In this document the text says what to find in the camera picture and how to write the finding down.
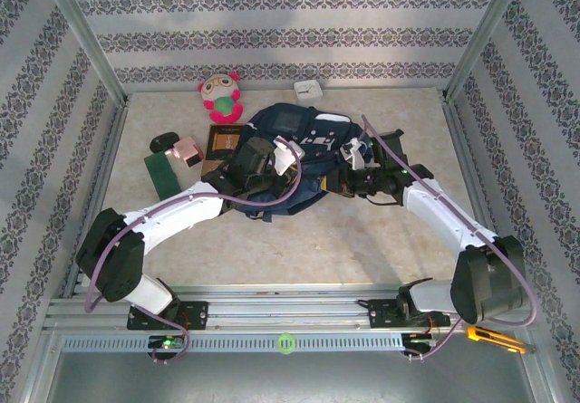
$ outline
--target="navy backpack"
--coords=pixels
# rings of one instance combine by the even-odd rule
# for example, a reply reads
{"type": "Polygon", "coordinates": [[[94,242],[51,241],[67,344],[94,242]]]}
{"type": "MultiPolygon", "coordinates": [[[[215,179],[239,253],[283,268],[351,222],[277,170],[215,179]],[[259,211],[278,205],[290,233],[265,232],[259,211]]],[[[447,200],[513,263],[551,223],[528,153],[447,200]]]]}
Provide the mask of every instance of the navy backpack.
{"type": "MultiPolygon", "coordinates": [[[[320,188],[322,177],[344,163],[340,147],[352,138],[358,138],[363,129],[344,115],[324,113],[314,107],[278,103],[259,111],[242,129],[237,150],[250,138],[258,137],[273,142],[276,136],[294,140],[304,150],[302,179],[294,194],[282,204],[269,207],[238,206],[246,216],[266,222],[272,215],[291,216],[312,206],[327,192],[320,188]]],[[[365,161],[371,152],[369,139],[364,137],[359,151],[365,161]]],[[[270,192],[261,192],[248,198],[266,202],[276,199],[270,192]]]]}

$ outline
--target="black bracket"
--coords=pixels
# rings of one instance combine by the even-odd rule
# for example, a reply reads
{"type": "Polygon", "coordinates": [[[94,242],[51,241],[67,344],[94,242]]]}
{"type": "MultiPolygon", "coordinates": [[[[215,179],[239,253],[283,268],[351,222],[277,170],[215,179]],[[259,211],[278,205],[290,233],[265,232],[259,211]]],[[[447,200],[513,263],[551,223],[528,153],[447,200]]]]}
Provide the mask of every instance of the black bracket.
{"type": "MultiPolygon", "coordinates": [[[[173,322],[183,326],[188,331],[204,331],[208,324],[208,302],[183,302],[181,301],[173,322]]],[[[174,331],[175,328],[152,319],[137,308],[129,309],[127,319],[129,331],[174,331]]]]}
{"type": "Polygon", "coordinates": [[[368,310],[371,329],[448,327],[449,316],[442,312],[420,312],[407,318],[396,299],[370,299],[357,302],[368,310]]]}

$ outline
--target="stuffed toy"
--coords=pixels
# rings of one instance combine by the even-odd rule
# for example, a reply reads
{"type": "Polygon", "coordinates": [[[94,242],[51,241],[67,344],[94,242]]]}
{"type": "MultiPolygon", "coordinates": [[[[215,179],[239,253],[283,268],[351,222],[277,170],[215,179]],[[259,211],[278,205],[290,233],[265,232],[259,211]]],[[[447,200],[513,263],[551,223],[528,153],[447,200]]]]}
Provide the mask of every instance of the stuffed toy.
{"type": "Polygon", "coordinates": [[[235,72],[215,74],[198,86],[203,105],[211,110],[209,117],[216,124],[232,124],[241,118],[244,108],[237,102],[240,98],[238,80],[235,72]]]}

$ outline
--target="wallpaper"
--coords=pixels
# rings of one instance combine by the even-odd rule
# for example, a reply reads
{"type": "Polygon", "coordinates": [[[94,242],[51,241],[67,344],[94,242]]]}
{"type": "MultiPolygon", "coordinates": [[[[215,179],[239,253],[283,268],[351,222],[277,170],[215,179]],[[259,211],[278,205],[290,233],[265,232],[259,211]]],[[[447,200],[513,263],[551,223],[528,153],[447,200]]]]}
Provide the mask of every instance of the wallpaper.
{"type": "Polygon", "coordinates": [[[490,0],[77,0],[125,91],[443,89],[490,0]]]}
{"type": "Polygon", "coordinates": [[[17,401],[116,111],[53,0],[0,2],[0,402],[17,401]]]}
{"type": "Polygon", "coordinates": [[[496,229],[523,243],[564,401],[580,401],[580,8],[512,0],[456,99],[496,229]]]}

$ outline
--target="green ring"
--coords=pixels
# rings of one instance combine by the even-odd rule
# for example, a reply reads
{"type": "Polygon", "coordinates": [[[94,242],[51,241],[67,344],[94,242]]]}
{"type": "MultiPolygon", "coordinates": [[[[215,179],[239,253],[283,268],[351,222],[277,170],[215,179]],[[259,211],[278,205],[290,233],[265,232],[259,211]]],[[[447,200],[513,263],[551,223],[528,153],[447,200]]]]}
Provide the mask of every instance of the green ring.
{"type": "Polygon", "coordinates": [[[283,355],[289,355],[294,350],[296,350],[296,337],[290,333],[283,333],[278,338],[278,350],[283,355]]]}

